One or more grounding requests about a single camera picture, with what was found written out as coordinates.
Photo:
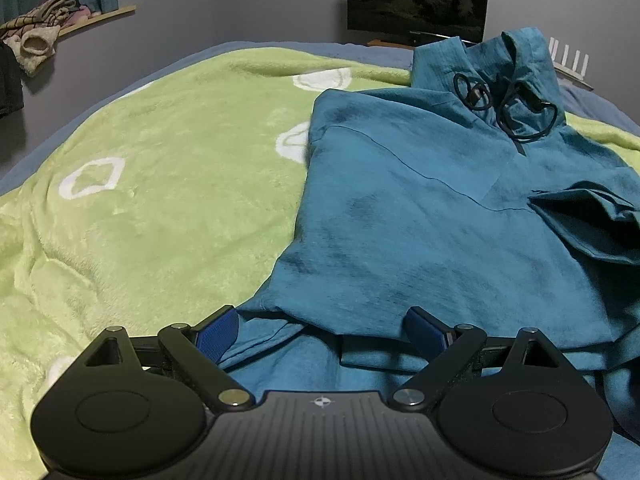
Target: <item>blue garment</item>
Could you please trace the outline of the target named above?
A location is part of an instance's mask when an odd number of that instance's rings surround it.
[[[550,133],[514,142],[497,107],[462,102],[456,74],[496,103],[526,85],[558,107]],[[505,104],[518,136],[553,120],[530,106]],[[566,124],[537,29],[420,47],[411,88],[324,92],[309,155],[294,240],[221,363],[257,396],[389,393],[425,364],[402,333],[414,304],[495,336],[537,326],[583,370],[640,355],[640,178]]]

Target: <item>metal screw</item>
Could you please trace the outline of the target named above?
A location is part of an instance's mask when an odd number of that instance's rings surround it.
[[[227,406],[240,406],[240,404],[248,402],[251,397],[244,390],[231,388],[229,390],[220,392],[220,394],[218,395],[218,399],[220,400],[220,402],[224,402]]]
[[[416,404],[423,402],[424,393],[412,388],[403,388],[402,390],[398,390],[394,393],[394,400],[395,402],[404,404],[405,406],[415,406]]]

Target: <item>white circle on blanket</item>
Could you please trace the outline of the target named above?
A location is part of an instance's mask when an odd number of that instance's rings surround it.
[[[66,371],[66,369],[71,366],[71,363],[73,361],[75,361],[75,359],[68,355],[65,355],[55,359],[55,361],[52,362],[49,370],[47,370],[47,377],[45,379],[47,390],[52,387],[53,383],[55,383]]]
[[[278,154],[299,164],[304,164],[309,137],[309,124],[309,121],[300,123],[288,132],[280,134],[276,139],[276,151]]]
[[[104,166],[105,164],[111,164],[113,167],[106,183],[100,184],[99,186],[87,186],[85,188],[82,188],[77,193],[73,192],[74,184],[85,168],[89,166]],[[122,175],[122,170],[124,170],[124,159],[119,156],[107,156],[105,158],[90,160],[88,163],[82,166],[82,168],[75,170],[72,174],[66,176],[64,180],[60,182],[58,193],[62,198],[66,200],[73,200],[75,198],[80,198],[81,196],[98,193],[99,191],[103,191],[105,189],[116,189],[118,181],[120,180],[120,176]]]
[[[293,84],[310,92],[323,92],[329,88],[344,90],[351,84],[351,68],[334,68],[292,76]]]
[[[121,95],[120,97],[115,99],[115,101],[117,101],[118,99],[123,99],[125,97],[129,97],[130,95],[133,95],[133,94],[137,94],[138,92],[142,92],[145,88],[149,88],[153,83],[154,83],[154,81],[151,81],[151,82],[147,83],[146,85],[142,85],[139,88],[135,88],[131,92],[127,92],[126,94]]]

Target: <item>seam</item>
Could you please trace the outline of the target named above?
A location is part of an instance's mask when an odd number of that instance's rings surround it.
[[[398,160],[398,162],[400,162],[403,166],[405,166],[406,168],[408,168],[409,170],[413,171],[415,174],[421,176],[424,179],[427,180],[435,180],[436,182],[441,183],[443,186],[448,187],[450,190],[452,190],[454,193],[460,195],[460,196],[464,196],[466,198],[468,198],[469,200],[471,200],[471,202],[475,203],[476,205],[479,205],[482,209],[486,209],[487,211],[493,211],[493,212],[500,212],[500,211],[526,211],[529,212],[531,214],[536,214],[534,211],[532,211],[530,208],[525,208],[525,207],[505,207],[502,209],[491,209],[490,207],[487,207],[485,205],[482,205],[481,203],[479,203],[477,200],[475,200],[474,198],[471,198],[469,195],[466,195],[462,192],[459,192],[457,189],[452,188],[449,184],[447,184],[446,182],[440,180],[439,178],[435,178],[434,176],[426,176],[422,173],[420,173],[420,171],[417,171],[416,169],[412,168],[411,166],[409,166],[407,163],[405,163],[404,160],[402,160],[400,157],[398,157],[394,152],[392,152],[388,147],[383,146],[382,144],[380,144],[379,142],[375,141],[374,139],[372,139],[371,137],[369,137],[366,133],[361,132],[360,130],[355,130],[353,128],[350,128],[348,126],[338,126],[337,124],[332,124],[331,126],[325,126],[324,127],[324,131],[322,132],[322,135],[324,136],[324,133],[326,132],[326,130],[328,128],[343,128],[345,130],[350,130],[352,132],[355,132],[357,134],[361,134],[364,137],[367,137],[367,139],[369,139],[371,142],[373,142],[374,144],[376,144],[377,146],[379,146],[380,148],[382,148],[383,150],[385,150],[386,152],[389,152],[391,155],[393,155],[393,157]]]

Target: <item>plaid cloth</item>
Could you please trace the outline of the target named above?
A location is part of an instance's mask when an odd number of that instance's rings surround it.
[[[26,14],[0,25],[0,40],[12,36],[21,38],[25,32],[35,27],[62,25],[76,10],[78,5],[74,0],[47,0]]]

